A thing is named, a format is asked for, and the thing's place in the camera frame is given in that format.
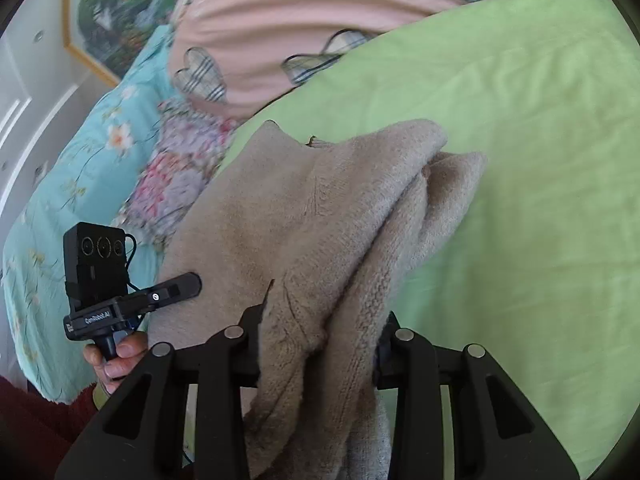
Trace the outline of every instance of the green bed sheet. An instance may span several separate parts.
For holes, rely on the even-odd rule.
[[[640,47],[610,0],[486,0],[381,36],[242,127],[340,141],[429,118],[488,169],[394,310],[479,342],[587,476],[640,400]]]

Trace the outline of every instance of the blue floral fabric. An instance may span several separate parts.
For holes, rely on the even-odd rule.
[[[105,95],[17,219],[2,255],[4,298],[18,362],[47,399],[69,402],[95,381],[83,343],[65,338],[63,234],[80,221],[111,224],[158,138],[158,105],[177,98],[166,74],[172,32],[159,27],[120,85]],[[131,281],[149,286],[162,254],[141,246]]]

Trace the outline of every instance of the camera lens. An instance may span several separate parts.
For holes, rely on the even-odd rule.
[[[116,256],[122,256],[124,254],[124,245],[122,244],[122,242],[120,240],[116,240],[113,243],[113,253]]]
[[[94,254],[94,241],[91,240],[91,238],[89,238],[88,236],[85,236],[82,239],[82,244],[80,246],[82,247],[82,252],[86,256],[91,256],[92,254]]]
[[[98,238],[98,254],[103,258],[111,256],[111,242],[104,236]]]

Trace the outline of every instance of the silver screw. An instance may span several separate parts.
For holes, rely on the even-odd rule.
[[[400,341],[411,341],[414,338],[414,331],[408,328],[399,328],[396,330],[396,339]]]
[[[225,328],[225,337],[227,339],[238,339],[242,337],[242,334],[244,334],[244,330],[241,326],[232,325]]]
[[[466,347],[466,351],[471,357],[475,357],[476,359],[484,357],[484,354],[486,354],[484,347],[477,344],[469,345]]]
[[[171,351],[169,343],[158,343],[151,349],[151,353],[156,357],[164,357]]]

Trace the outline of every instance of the dark red sweater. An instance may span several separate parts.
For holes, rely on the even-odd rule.
[[[97,412],[93,387],[71,404],[57,404],[0,377],[0,469],[5,477],[52,480],[60,461]]]

